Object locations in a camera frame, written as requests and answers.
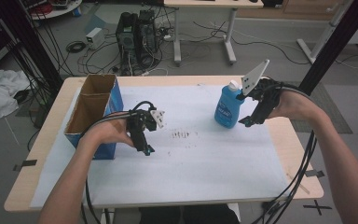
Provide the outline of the blue cardboard box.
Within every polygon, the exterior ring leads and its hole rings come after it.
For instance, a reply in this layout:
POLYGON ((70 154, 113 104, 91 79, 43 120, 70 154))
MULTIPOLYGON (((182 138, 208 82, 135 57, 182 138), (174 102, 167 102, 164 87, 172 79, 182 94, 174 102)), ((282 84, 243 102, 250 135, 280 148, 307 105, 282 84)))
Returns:
POLYGON ((80 135, 91 124, 113 112, 122 111, 123 107, 115 75, 88 75, 77 96, 64 135, 77 147, 80 135))

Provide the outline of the grey floor mat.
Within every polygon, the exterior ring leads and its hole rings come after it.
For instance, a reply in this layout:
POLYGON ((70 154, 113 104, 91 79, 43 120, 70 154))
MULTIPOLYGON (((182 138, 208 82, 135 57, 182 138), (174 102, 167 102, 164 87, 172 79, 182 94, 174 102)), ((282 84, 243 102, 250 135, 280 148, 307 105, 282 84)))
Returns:
MULTIPOLYGON (((318 83, 312 91, 310 98, 319 106, 332 120, 338 133, 351 134, 352 130, 347 121, 341 115, 338 107, 327 92, 323 83, 318 83)), ((310 133, 311 127, 305 121, 291 119, 291 124, 296 132, 310 133)))

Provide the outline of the small white box device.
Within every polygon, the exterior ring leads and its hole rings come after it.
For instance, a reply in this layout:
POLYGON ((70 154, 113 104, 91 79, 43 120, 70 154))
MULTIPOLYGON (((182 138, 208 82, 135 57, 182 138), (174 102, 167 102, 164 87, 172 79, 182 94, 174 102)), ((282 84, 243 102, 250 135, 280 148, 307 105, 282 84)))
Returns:
POLYGON ((104 42, 103 29, 98 27, 94 28, 86 35, 86 39, 91 49, 97 49, 104 42))

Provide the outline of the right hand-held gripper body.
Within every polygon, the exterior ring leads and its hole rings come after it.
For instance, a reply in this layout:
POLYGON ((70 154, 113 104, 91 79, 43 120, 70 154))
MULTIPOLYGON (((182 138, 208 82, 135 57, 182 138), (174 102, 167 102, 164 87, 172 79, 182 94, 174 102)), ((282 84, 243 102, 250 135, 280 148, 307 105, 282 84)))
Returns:
POLYGON ((251 115, 255 124, 263 124, 280 101, 282 83, 264 77, 268 65, 269 60, 265 60, 241 78, 241 93, 258 102, 251 115))

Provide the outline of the person's left hand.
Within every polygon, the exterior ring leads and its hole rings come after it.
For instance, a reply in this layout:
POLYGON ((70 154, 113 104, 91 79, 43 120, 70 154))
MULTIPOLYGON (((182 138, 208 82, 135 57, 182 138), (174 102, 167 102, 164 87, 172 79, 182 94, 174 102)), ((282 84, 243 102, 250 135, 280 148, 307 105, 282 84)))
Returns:
POLYGON ((130 147, 134 144, 127 134, 127 123, 124 119, 113 119, 103 121, 88 131, 80 138, 79 145, 83 147, 96 148, 101 144, 124 143, 130 147))

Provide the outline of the white metal stand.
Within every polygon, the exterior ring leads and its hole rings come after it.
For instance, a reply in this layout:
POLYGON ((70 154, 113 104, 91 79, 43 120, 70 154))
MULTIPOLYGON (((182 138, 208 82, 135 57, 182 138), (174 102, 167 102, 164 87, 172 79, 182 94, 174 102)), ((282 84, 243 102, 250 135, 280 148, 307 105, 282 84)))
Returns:
POLYGON ((323 33, 321 34, 312 49, 307 46, 306 42, 303 39, 299 38, 296 41, 311 64, 314 64, 314 62, 316 61, 324 45, 327 43, 332 33, 334 33, 342 17, 344 16, 348 8, 351 6, 352 1, 353 0, 338 0, 337 3, 335 3, 331 7, 328 7, 325 10, 327 13, 333 13, 334 16, 327 23, 323 33))

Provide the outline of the person's dark trousers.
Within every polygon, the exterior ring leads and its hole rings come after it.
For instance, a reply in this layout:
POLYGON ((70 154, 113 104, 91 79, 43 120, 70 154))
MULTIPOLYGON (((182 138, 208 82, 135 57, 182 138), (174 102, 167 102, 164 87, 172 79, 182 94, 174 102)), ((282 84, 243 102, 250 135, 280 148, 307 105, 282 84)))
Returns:
POLYGON ((240 224, 226 204, 141 207, 139 224, 240 224))

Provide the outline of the person's right hand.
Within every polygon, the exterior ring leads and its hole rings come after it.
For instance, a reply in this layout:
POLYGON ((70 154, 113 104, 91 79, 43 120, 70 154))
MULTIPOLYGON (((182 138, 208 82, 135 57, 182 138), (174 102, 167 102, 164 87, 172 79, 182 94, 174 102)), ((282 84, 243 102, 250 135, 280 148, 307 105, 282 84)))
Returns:
POLYGON ((282 91, 279 104, 271 111, 268 118, 285 117, 311 121, 323 114, 322 109, 304 95, 294 91, 282 91))

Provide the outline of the wooden desk with white legs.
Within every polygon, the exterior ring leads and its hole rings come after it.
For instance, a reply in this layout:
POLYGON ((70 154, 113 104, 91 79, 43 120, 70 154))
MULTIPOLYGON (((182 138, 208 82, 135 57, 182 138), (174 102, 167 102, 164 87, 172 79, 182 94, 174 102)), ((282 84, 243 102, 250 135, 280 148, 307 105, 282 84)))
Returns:
POLYGON ((173 35, 173 61, 179 66, 182 62, 181 41, 179 37, 180 9, 182 7, 212 7, 227 8, 228 28, 224 35, 223 43, 227 51, 228 62, 234 64, 237 59, 231 44, 231 37, 235 24, 236 14, 239 8, 262 8, 262 0, 163 0, 165 7, 174 9, 174 35, 173 35))

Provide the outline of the black tape strip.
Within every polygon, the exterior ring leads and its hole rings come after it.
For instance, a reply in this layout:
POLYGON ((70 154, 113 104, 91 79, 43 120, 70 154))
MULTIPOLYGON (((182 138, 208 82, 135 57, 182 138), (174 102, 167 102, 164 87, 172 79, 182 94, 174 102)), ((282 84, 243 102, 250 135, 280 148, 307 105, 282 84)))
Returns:
POLYGON ((35 166, 37 164, 37 160, 26 160, 20 164, 15 164, 13 167, 13 171, 20 172, 23 167, 35 166))

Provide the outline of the blue bottle with white cap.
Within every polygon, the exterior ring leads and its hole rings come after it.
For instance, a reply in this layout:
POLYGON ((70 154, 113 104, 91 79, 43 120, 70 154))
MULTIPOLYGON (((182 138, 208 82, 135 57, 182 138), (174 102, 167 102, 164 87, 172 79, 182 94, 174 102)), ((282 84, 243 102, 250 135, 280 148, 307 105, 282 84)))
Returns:
POLYGON ((240 93, 240 85, 235 80, 231 80, 221 91, 214 119, 225 128, 233 128, 238 121, 240 107, 244 103, 237 98, 240 93))

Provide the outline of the black computer tower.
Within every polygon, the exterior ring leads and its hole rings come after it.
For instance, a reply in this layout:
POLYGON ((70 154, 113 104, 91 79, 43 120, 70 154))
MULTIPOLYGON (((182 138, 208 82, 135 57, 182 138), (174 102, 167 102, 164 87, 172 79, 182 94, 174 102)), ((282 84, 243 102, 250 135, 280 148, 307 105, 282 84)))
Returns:
POLYGON ((116 38, 120 51, 122 76, 132 76, 133 66, 137 63, 136 20, 136 13, 123 12, 117 24, 116 38))
POLYGON ((138 17, 138 27, 141 47, 139 65, 144 70, 148 70, 157 61, 155 56, 158 51, 155 12, 153 10, 141 10, 138 17))

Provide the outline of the plain black post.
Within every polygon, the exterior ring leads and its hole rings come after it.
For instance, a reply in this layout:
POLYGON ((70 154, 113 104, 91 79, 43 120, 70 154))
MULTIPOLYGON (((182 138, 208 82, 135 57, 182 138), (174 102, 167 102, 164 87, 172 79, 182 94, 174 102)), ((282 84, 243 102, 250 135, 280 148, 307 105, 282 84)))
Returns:
POLYGON ((353 0, 335 31, 328 38, 321 53, 301 81, 299 88, 311 95, 339 53, 358 30, 358 0, 353 0))

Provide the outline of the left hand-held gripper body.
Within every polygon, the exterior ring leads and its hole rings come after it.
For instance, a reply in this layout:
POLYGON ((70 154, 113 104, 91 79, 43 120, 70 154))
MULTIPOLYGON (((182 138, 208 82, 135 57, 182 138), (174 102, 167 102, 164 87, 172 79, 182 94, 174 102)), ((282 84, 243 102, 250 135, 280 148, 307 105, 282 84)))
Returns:
POLYGON ((144 130, 149 132, 164 126, 163 116, 165 112, 152 107, 149 110, 137 109, 130 112, 127 118, 127 131, 136 149, 152 149, 147 143, 144 130))

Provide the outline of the black tape cross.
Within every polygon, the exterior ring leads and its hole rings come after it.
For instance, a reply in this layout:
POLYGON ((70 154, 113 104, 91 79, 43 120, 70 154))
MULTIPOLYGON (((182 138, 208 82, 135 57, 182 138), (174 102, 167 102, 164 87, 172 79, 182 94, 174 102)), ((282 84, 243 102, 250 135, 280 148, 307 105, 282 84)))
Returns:
POLYGON ((314 200, 313 204, 304 204, 303 207, 305 209, 315 209, 319 216, 321 216, 323 214, 323 210, 332 210, 331 206, 320 205, 317 200, 314 200))

